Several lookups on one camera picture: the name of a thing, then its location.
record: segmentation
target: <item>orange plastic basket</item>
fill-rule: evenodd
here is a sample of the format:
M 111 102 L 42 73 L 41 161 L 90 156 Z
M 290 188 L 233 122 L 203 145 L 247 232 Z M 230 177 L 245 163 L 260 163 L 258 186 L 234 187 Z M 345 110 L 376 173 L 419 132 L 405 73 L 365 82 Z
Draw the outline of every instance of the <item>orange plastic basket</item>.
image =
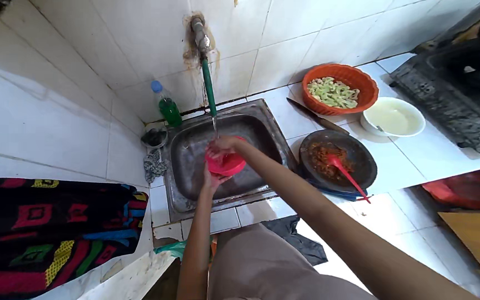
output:
M 357 107 L 338 108 L 321 103 L 308 92 L 307 85 L 316 78 L 332 77 L 335 81 L 342 81 L 351 89 L 359 89 Z M 341 115 L 363 112 L 370 108 L 379 96 L 379 88 L 375 81 L 366 73 L 357 68 L 340 64 L 325 64 L 312 68 L 303 77 L 303 102 L 313 112 L 322 115 Z

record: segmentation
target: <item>green hose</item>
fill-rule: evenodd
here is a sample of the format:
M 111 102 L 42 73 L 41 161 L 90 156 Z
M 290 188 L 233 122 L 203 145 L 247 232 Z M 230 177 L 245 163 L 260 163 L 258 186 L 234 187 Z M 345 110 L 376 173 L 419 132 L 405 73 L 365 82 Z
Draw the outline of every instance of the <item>green hose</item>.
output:
M 210 79 L 209 61 L 203 59 L 201 61 L 203 67 L 203 80 L 205 81 L 205 90 L 207 92 L 207 99 L 209 99 L 210 115 L 216 116 L 216 103 L 214 102 L 214 91 L 212 90 L 212 81 Z

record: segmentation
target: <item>green liquid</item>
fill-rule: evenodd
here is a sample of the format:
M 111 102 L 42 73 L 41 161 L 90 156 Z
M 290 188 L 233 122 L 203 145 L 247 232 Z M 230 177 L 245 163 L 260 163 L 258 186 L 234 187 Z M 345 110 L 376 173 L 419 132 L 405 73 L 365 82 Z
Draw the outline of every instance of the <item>green liquid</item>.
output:
M 164 116 L 164 119 L 168 121 L 168 125 L 172 127 L 177 127 L 183 122 L 183 120 L 181 119 L 181 114 L 179 113 L 179 109 L 177 108 L 177 104 L 175 104 L 172 99 L 161 99 L 158 103 L 158 109 Z

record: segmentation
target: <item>water tap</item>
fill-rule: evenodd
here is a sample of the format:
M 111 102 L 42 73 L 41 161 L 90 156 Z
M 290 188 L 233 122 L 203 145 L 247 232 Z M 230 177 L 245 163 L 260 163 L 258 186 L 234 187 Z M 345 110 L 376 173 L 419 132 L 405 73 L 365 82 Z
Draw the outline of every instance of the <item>water tap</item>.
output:
M 210 51 L 210 38 L 205 32 L 205 27 L 203 26 L 203 21 L 195 17 L 191 22 L 192 30 L 196 36 L 196 45 L 200 53 L 204 54 Z

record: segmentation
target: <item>dish soap bottle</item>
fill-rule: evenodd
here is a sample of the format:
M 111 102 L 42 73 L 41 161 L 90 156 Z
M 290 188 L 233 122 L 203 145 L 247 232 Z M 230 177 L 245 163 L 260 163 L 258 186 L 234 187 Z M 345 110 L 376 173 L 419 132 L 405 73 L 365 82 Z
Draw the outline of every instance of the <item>dish soap bottle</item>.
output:
M 162 84 L 157 80 L 151 81 L 151 90 L 157 94 L 158 109 L 168 122 L 168 125 L 177 127 L 181 125 L 183 120 L 177 108 L 177 104 L 169 97 L 168 93 L 163 89 Z

